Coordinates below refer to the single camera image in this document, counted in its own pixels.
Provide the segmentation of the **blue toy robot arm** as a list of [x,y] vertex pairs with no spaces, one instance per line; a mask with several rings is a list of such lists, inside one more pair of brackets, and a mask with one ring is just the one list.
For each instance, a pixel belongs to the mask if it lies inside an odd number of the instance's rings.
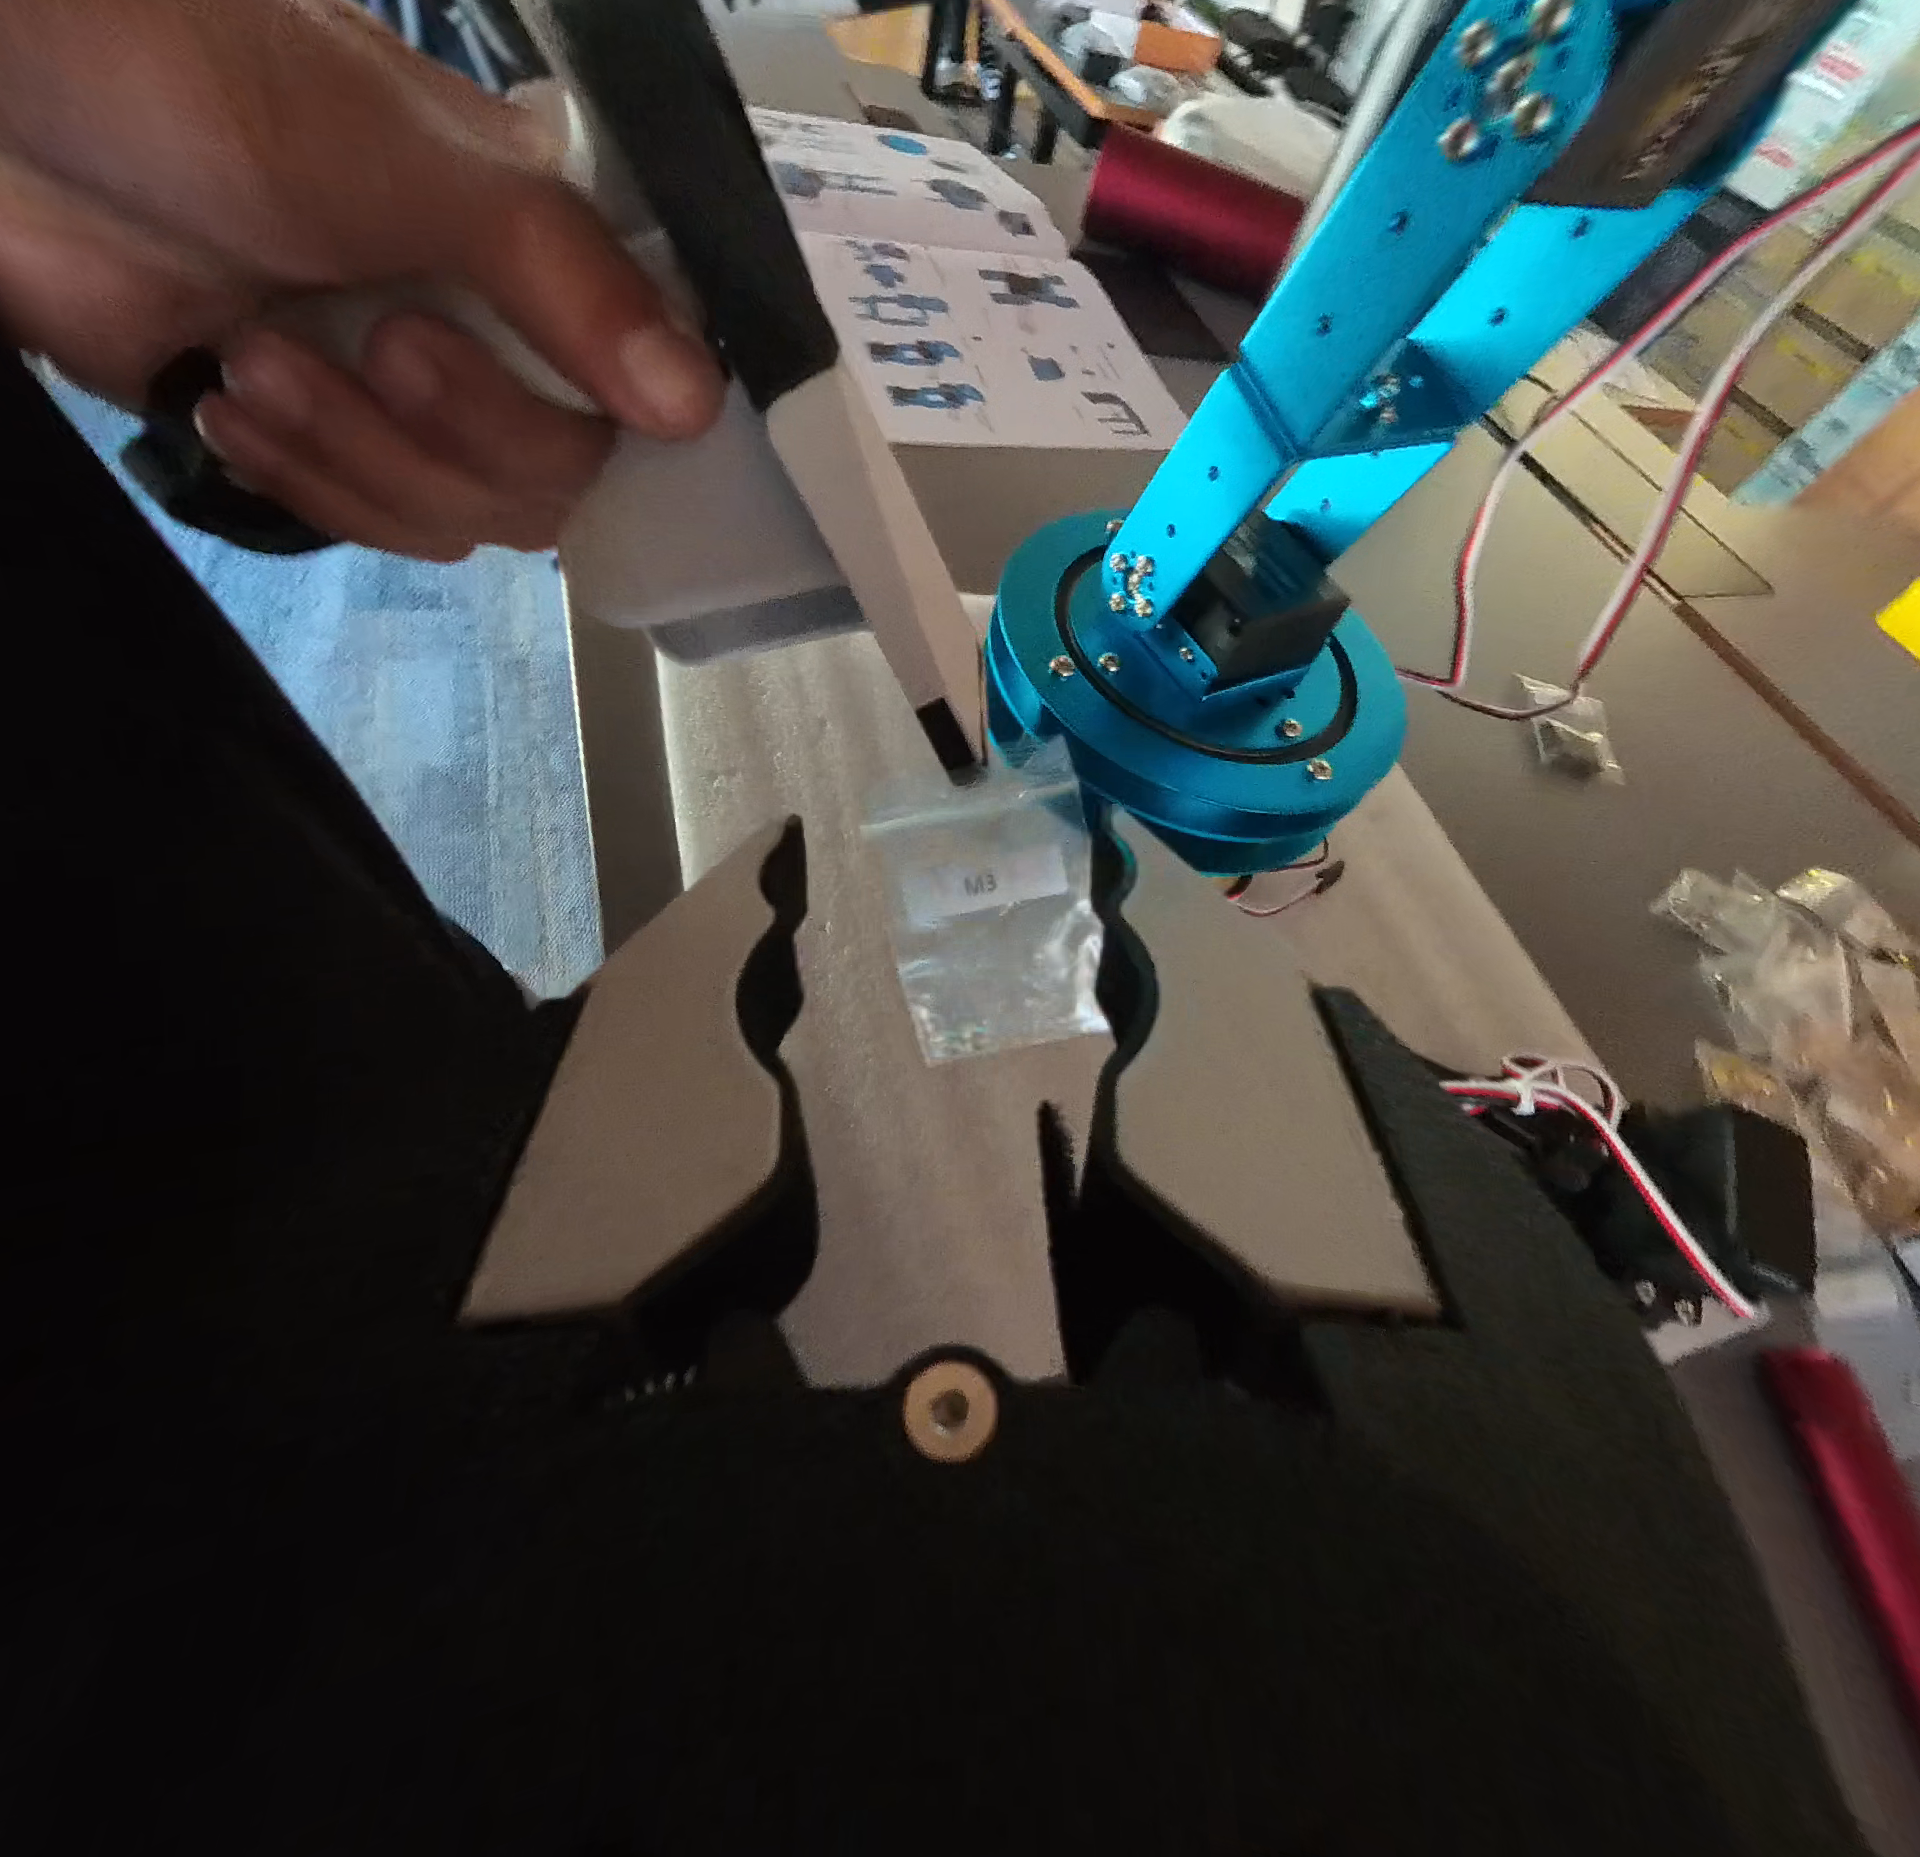
[[1466,0],[1131,506],[1029,534],[985,647],[1011,760],[1193,870],[1281,870],[1396,765],[1336,560],[1751,150],[1859,0]]

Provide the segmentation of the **white foam sheet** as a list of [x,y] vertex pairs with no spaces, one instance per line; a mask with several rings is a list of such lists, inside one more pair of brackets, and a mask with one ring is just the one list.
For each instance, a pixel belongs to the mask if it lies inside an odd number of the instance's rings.
[[[867,632],[700,668],[656,662],[685,882],[801,816],[810,909],[803,1015],[784,1041],[819,1196],[819,1253],[784,1315],[807,1373],[876,1384],[938,1343],[1021,1380],[1064,1370],[1046,1260],[1039,1109],[1076,1143],[1107,1035],[926,1064],[865,838],[892,801],[950,793]],[[1272,918],[1183,874],[1184,926],[1268,1006],[1304,970],[1357,992],[1410,1049],[1485,1077],[1509,1055],[1595,1058],[1497,901],[1394,769],[1334,836],[1346,874]]]

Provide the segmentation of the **pile of small screw bags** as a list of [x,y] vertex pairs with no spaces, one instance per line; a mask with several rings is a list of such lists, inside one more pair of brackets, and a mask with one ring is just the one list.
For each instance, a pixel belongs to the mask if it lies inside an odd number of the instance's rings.
[[1918,1228],[1918,953],[1872,890],[1684,869],[1651,912],[1686,932],[1720,1028],[1696,1048],[1710,1101],[1796,1128],[1869,1231]]

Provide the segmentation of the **open orange white box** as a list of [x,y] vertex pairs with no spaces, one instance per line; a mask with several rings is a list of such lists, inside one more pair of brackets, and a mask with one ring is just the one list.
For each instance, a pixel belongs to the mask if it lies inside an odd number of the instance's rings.
[[1176,77],[1203,77],[1223,56],[1223,36],[1187,9],[1145,4],[1141,11],[1104,11],[1068,4],[1047,19],[1046,39],[1072,69],[1112,59],[1121,69],[1154,69]]

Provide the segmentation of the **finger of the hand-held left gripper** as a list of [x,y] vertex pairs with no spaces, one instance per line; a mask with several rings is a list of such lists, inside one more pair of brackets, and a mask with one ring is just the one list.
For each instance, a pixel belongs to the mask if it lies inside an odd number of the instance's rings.
[[771,447],[938,763],[974,780],[987,765],[982,644],[856,375],[829,368],[775,397]]

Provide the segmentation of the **grey office desk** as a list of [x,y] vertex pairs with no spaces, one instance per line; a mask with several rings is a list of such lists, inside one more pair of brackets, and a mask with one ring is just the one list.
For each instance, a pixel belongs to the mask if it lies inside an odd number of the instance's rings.
[[[996,94],[991,101],[987,152],[1002,156],[1015,144],[1015,112],[1021,87],[1034,92],[1039,119],[1033,163],[1051,161],[1056,139],[1069,136],[1088,152],[1099,152],[1104,134],[1134,128],[1151,134],[1188,94],[1203,94],[1215,69],[1203,77],[1176,77],[1154,69],[1121,69],[1112,59],[1091,59],[1086,70],[1072,69],[1046,39],[1047,19],[1068,4],[1046,0],[972,0],[976,14],[976,65],[996,69]],[[1121,0],[1122,11],[1141,11],[1154,0]]]

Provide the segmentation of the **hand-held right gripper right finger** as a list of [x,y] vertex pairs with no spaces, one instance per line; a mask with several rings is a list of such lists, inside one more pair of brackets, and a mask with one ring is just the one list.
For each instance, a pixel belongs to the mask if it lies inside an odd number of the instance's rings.
[[1160,838],[1102,838],[1095,1128],[1119,1180],[1291,1310],[1444,1299],[1297,951]]

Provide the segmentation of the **printed instruction manual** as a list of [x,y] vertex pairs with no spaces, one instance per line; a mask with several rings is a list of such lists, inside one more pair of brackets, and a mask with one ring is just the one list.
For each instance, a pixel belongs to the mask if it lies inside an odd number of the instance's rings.
[[890,444],[1166,450],[1187,415],[1040,198],[969,141],[749,108]]

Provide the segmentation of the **person's left hand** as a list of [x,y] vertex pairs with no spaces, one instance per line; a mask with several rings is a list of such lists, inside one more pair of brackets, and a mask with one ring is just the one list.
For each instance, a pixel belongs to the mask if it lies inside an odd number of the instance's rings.
[[[137,409],[221,357],[209,449],[331,540],[552,548],[614,430],[721,415],[707,345],[564,183],[538,118],[346,0],[3,0],[5,338]],[[470,290],[605,417],[395,314],[341,371],[267,326],[302,294]]]

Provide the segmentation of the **small clear screw bag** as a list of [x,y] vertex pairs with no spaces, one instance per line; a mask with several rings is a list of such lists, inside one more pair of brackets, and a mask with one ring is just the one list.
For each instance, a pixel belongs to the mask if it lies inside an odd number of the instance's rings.
[[1107,1033],[1095,845],[1064,740],[996,759],[965,787],[885,785],[859,833],[928,1064]]

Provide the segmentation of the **red screwdriver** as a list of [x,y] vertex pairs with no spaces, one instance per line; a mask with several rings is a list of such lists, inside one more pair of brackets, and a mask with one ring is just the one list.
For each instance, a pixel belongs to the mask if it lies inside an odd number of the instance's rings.
[[1918,1727],[1918,1516],[1853,1367],[1827,1350],[1758,1354],[1767,1404],[1910,1727]]

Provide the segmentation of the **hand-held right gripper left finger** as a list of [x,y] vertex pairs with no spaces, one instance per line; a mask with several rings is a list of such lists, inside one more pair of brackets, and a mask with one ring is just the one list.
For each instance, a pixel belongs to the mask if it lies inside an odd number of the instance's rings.
[[807,899],[803,819],[768,822],[587,981],[465,1324],[707,1333],[803,1294],[818,1189],[783,1048]]

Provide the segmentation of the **black office chair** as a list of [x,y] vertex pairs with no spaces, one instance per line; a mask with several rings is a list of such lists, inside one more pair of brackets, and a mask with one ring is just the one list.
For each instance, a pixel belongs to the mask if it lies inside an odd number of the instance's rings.
[[1307,108],[1344,122],[1352,94],[1334,76],[1340,50],[1357,19],[1357,0],[1302,0],[1294,26],[1279,25],[1279,0],[1268,0],[1264,31],[1246,46],[1254,72]]

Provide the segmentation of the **red metal tube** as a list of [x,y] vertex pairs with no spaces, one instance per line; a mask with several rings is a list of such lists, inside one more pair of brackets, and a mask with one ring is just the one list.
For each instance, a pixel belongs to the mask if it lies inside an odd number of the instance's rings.
[[1291,256],[1308,204],[1134,128],[1091,161],[1082,239],[1260,303]]

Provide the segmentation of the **white crumpled wrap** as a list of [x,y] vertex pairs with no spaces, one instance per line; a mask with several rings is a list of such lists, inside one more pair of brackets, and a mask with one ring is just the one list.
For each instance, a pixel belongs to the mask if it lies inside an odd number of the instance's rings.
[[1308,200],[1328,174],[1341,128],[1287,92],[1229,91],[1188,94],[1154,136]]

